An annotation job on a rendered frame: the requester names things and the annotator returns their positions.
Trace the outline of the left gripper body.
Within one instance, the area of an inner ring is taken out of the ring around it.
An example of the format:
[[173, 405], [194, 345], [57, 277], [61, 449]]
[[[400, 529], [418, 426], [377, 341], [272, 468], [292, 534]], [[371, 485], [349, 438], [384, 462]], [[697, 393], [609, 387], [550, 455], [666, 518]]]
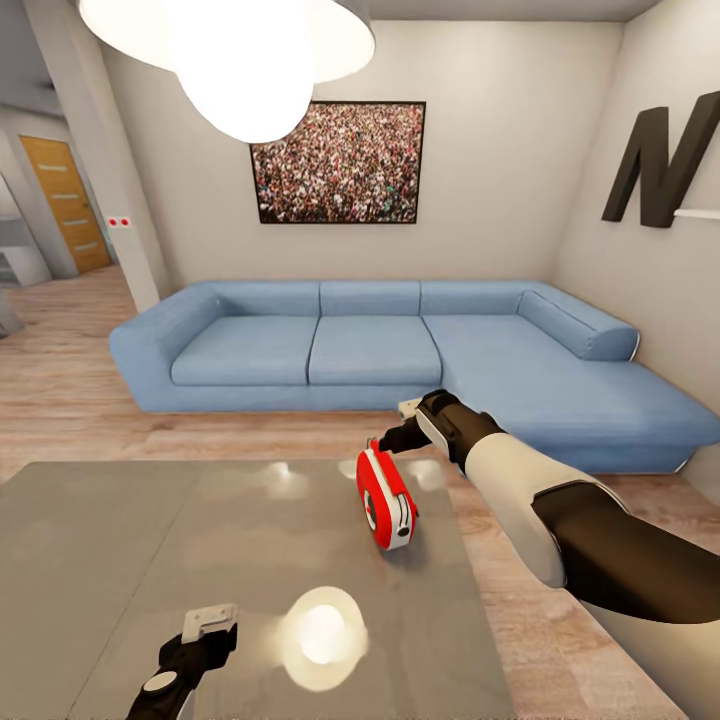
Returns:
[[161, 647], [160, 664], [171, 664], [180, 656], [194, 657], [200, 667], [199, 684], [205, 671], [225, 666], [227, 658], [230, 656], [230, 652], [227, 652], [228, 632], [227, 630], [219, 630], [204, 633], [204, 637], [197, 642], [185, 645], [182, 644], [179, 636], [169, 640]]

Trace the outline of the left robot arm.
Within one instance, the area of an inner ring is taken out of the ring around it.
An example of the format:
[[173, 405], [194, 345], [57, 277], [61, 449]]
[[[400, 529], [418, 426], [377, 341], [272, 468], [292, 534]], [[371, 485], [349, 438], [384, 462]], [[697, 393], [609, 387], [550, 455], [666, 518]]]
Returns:
[[161, 668], [141, 687], [125, 720], [192, 720], [195, 689], [205, 671], [225, 666], [236, 651], [238, 624], [204, 633], [204, 626], [230, 622], [234, 604], [186, 612], [184, 631], [161, 647]]

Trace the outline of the radio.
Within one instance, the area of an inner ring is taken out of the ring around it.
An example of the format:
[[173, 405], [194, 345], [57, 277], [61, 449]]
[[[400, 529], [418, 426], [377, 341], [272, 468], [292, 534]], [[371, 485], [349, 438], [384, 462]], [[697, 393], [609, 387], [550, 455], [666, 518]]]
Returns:
[[391, 456], [378, 446], [369, 439], [358, 456], [356, 483], [377, 543], [394, 549], [409, 544], [419, 512]]

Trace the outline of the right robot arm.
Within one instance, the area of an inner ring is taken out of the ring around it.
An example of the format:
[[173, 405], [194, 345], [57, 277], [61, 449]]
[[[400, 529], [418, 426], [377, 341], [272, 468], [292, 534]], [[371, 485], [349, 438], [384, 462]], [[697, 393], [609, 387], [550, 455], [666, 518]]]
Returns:
[[399, 403], [378, 450], [434, 442], [540, 582], [573, 594], [690, 720], [720, 720], [720, 556], [459, 403], [446, 389]]

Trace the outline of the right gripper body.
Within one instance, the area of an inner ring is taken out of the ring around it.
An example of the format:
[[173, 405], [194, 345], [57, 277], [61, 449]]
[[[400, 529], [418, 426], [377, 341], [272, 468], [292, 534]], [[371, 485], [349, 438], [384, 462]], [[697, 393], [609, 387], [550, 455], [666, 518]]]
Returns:
[[408, 420], [406, 424], [400, 427], [389, 429], [386, 434], [388, 436], [388, 444], [390, 444], [390, 450], [393, 454], [400, 452], [420, 449], [425, 445], [432, 444], [431, 442], [424, 442], [424, 440], [418, 440], [414, 434], [412, 434], [412, 428], [410, 428], [412, 420]]

